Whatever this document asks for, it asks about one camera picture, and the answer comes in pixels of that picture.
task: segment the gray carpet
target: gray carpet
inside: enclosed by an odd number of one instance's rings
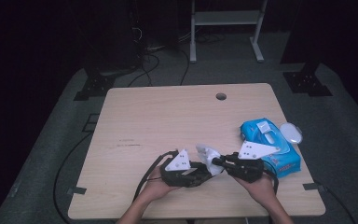
[[[358,106],[345,91],[336,73],[321,64],[316,72],[333,96],[309,97],[292,93],[282,72],[298,71],[303,64],[280,64],[289,34],[261,34],[259,45],[265,57],[257,63],[249,43],[250,34],[226,35],[212,45],[198,45],[198,61],[191,64],[183,85],[267,82],[275,91],[289,122],[304,136],[300,149],[311,175],[333,191],[358,223]],[[181,46],[187,55],[188,44]],[[185,73],[183,52],[153,53],[159,65],[149,73],[153,86],[177,86]],[[156,64],[145,56],[145,69]],[[119,77],[115,87],[126,88],[143,70]],[[83,69],[74,74],[39,135],[28,160],[0,209],[0,223],[64,223],[54,207],[53,189],[56,174],[65,157],[57,181],[57,205],[63,216],[71,202],[68,189],[76,186],[91,137],[78,147],[85,136],[83,128],[89,115],[100,113],[103,97],[73,101],[86,81]],[[132,83],[148,86],[146,76]],[[351,223],[344,208],[328,191],[321,192],[326,213],[320,217],[294,217],[296,223]],[[71,223],[113,223],[111,220],[88,220]],[[251,224],[268,223],[265,217],[250,218]]]

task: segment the tripod base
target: tripod base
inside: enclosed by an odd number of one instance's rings
[[[88,77],[82,91],[78,91],[74,101],[87,101],[89,97],[106,96],[107,92],[115,84],[115,78]]]
[[[283,76],[293,93],[307,93],[309,96],[333,95],[312,73],[284,72]]]

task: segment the white object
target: white object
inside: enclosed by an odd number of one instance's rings
[[[220,153],[211,147],[205,146],[203,144],[196,145],[197,151],[199,152],[199,158],[202,163],[204,163],[211,173],[211,175],[219,175],[223,171],[222,166],[212,164],[214,158],[220,158]]]
[[[257,160],[264,156],[279,152],[278,147],[271,147],[254,142],[244,141],[238,154],[240,160]]]
[[[284,123],[280,127],[280,131],[284,138],[293,144],[299,144],[302,141],[301,131],[292,123]]]
[[[188,170],[191,168],[188,159],[187,149],[183,149],[173,160],[165,167],[166,171]]]
[[[267,133],[267,132],[271,131],[271,127],[269,127],[269,123],[266,121],[261,121],[261,122],[257,123],[256,125],[261,133]]]

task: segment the table surface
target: table surface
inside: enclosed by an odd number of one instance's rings
[[[223,93],[226,100],[218,100]],[[196,144],[222,155],[239,151],[240,126],[267,118],[278,127],[286,122],[269,84],[227,84],[180,87],[118,88],[105,98],[78,188],[68,216],[73,219],[120,218],[149,166],[161,154],[186,148],[199,161]],[[302,155],[297,146],[296,151]],[[278,198],[290,216],[319,216],[325,211],[319,192],[301,172],[280,179]],[[144,218],[224,218],[267,216],[226,172],[196,188],[181,188],[152,202]]]

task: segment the white metal frame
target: white metal frame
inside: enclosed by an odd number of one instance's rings
[[[260,10],[249,11],[206,11],[196,12],[196,0],[191,5],[191,41],[190,41],[190,62],[197,61],[196,55],[196,26],[197,25],[235,25],[255,24],[255,35],[250,37],[255,57],[259,63],[264,62],[264,57],[258,47],[257,40],[263,23],[268,0],[264,0]]]

